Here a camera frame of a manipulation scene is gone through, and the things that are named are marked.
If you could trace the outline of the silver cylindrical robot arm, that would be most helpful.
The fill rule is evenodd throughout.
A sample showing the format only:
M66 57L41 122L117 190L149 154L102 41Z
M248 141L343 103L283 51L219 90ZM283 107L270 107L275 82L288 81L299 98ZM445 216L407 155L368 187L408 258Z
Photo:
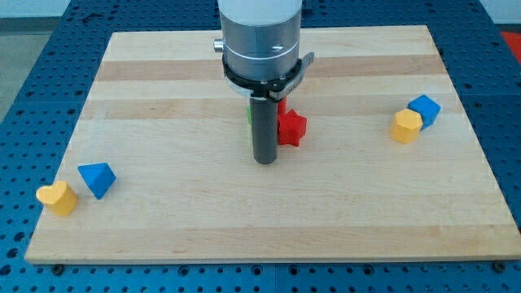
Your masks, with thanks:
M301 0L218 0L222 63L230 87L278 103L302 82L314 53L300 57Z

